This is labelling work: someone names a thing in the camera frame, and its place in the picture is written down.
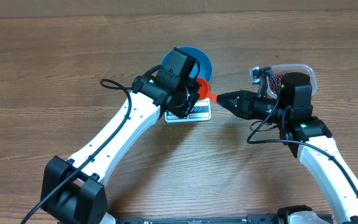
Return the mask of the orange scoop with blue handle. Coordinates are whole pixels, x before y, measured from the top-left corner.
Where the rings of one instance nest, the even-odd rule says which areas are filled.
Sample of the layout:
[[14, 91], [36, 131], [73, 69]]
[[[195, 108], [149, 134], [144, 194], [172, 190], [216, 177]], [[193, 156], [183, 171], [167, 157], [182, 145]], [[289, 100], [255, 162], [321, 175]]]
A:
[[209, 82], [207, 82], [204, 78], [198, 77], [196, 82], [200, 84], [200, 88], [198, 90], [199, 100], [205, 100], [209, 98], [212, 102], [218, 104], [217, 95], [211, 92], [211, 87]]

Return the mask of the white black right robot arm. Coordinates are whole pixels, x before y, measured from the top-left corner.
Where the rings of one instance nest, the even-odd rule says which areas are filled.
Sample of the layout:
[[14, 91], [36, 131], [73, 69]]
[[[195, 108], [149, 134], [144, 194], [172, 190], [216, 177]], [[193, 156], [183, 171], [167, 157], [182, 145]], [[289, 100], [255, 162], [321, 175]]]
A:
[[310, 76], [286, 73], [275, 86], [276, 99], [240, 90], [220, 94], [216, 101], [239, 118], [276, 124], [280, 135], [276, 142], [287, 145], [309, 170], [336, 221], [358, 223], [358, 180], [340, 155], [332, 132], [313, 116]]

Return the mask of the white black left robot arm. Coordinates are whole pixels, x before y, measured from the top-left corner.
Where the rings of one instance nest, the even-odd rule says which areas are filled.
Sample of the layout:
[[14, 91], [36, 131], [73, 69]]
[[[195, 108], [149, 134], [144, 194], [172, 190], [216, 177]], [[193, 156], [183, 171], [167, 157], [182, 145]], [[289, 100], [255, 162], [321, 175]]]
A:
[[54, 156], [45, 166], [40, 202], [35, 206], [60, 223], [116, 223], [108, 212], [105, 186], [137, 139], [169, 111], [184, 118], [199, 100], [201, 85], [191, 69], [175, 72], [157, 65], [130, 87], [102, 79], [105, 88], [127, 98], [100, 132], [67, 160]]

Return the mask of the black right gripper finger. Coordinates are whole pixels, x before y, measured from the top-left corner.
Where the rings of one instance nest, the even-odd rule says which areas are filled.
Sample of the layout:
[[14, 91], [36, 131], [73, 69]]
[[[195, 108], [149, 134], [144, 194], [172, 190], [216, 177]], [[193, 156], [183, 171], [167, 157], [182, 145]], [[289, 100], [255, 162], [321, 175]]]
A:
[[239, 91], [232, 91], [227, 93], [222, 93], [217, 96], [218, 103], [224, 103], [225, 101], [235, 100], [237, 97], [239, 99], [253, 99], [254, 93], [247, 90], [239, 90]]
[[244, 118], [244, 111], [241, 106], [238, 106], [236, 103], [230, 101], [221, 102], [221, 106], [231, 112], [234, 116], [238, 118]]

